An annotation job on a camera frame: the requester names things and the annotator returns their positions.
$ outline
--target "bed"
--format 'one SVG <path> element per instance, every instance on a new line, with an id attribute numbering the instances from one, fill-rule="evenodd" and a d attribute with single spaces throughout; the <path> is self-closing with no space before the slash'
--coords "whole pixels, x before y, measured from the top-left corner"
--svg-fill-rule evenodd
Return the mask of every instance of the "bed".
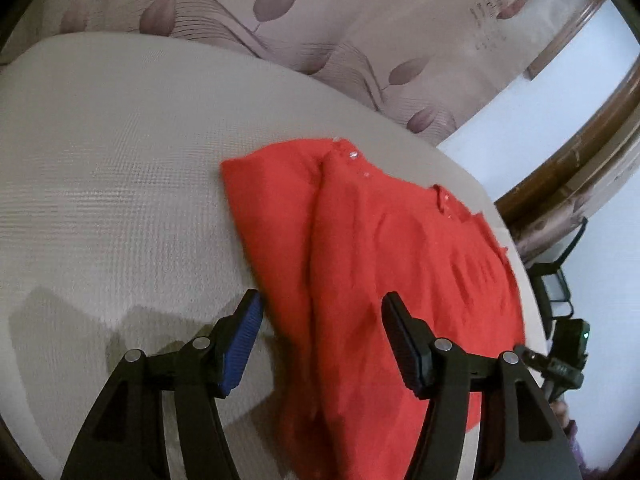
<path id="1" fill-rule="evenodd" d="M 0 413 L 45 479 L 129 348 L 174 349 L 255 286 L 221 160 L 297 137 L 353 141 L 383 171 L 443 184 L 486 216 L 535 300 L 482 187 L 445 155 L 307 76 L 206 44 L 108 32 L 44 40 L 0 74 Z M 271 435 L 282 352 L 265 322 L 238 390 L 219 403 L 242 478 L 295 478 Z M 183 478 L 166 398 L 172 478 Z M 478 428 L 459 478 L 470 479 Z"/>

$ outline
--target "metal screw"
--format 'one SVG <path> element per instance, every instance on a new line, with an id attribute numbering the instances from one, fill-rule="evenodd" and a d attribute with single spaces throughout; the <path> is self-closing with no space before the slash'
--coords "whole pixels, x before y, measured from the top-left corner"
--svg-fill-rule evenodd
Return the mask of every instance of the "metal screw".
<path id="1" fill-rule="evenodd" d="M 520 360 L 518 359 L 518 356 L 513 352 L 505 352 L 504 354 L 502 354 L 502 358 L 510 365 L 514 365 Z"/>
<path id="2" fill-rule="evenodd" d="M 133 348 L 129 350 L 126 354 L 124 354 L 125 361 L 129 363 L 135 363 L 142 356 L 142 352 L 137 348 Z"/>
<path id="3" fill-rule="evenodd" d="M 196 339 L 193 340 L 193 343 L 191 344 L 197 350 L 204 350 L 207 346 L 211 344 L 211 341 L 209 341 L 208 337 L 197 337 Z"/>
<path id="4" fill-rule="evenodd" d="M 444 339 L 443 337 L 441 337 L 440 339 L 436 339 L 434 346 L 438 350 L 442 350 L 443 352 L 448 352 L 453 347 L 453 344 L 448 339 Z"/>

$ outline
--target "white fabric surface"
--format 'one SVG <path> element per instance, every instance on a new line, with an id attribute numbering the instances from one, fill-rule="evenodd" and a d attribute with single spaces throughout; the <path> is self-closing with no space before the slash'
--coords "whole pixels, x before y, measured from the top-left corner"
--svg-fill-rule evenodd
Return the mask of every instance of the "white fabric surface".
<path id="1" fill-rule="evenodd" d="M 254 286 L 220 161 L 325 136 L 348 138 L 383 171 L 444 184 L 482 210 L 509 248 L 527 343 L 544 351 L 507 229 L 481 186 L 436 149 L 268 62 L 155 36 L 57 36 L 0 75 L 0 412 L 44 478 L 60 476 L 127 348 L 153 354 L 188 340 Z M 218 403 L 242 478 L 292 477 L 271 437 L 280 371 L 265 322 L 241 385 Z M 172 471 L 182 478 L 168 419 Z M 471 478 L 477 437 L 460 478 Z"/>

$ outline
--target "white wall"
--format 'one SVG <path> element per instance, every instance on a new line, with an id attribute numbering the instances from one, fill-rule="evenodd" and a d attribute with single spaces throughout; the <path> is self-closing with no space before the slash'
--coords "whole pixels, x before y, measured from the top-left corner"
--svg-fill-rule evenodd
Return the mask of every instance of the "white wall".
<path id="1" fill-rule="evenodd" d="M 496 200 L 583 126 L 638 53 L 638 42 L 607 1 L 533 81 L 517 78 L 439 148 Z"/>
<path id="2" fill-rule="evenodd" d="M 495 200 L 583 126 L 639 53 L 607 2 L 537 78 L 516 79 L 439 147 Z M 567 400 L 588 464 L 607 467 L 640 422 L 640 173 L 590 219 L 564 271 L 591 323 L 584 386 Z"/>
<path id="3" fill-rule="evenodd" d="M 591 324 L 584 385 L 567 401 L 587 462 L 608 466 L 640 422 L 640 173 L 590 218 L 562 268 Z"/>

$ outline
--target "red cloth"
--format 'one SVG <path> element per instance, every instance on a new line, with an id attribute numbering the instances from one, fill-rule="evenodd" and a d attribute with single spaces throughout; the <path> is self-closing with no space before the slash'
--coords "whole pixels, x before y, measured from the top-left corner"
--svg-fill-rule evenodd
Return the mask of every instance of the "red cloth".
<path id="1" fill-rule="evenodd" d="M 427 403 L 381 321 L 396 290 L 467 352 L 524 341 L 518 287 L 481 214 L 392 178 L 346 140 L 292 140 L 222 163 L 246 255 L 288 344 L 280 436 L 302 480 L 401 480 Z M 479 422 L 470 402 L 468 429 Z"/>

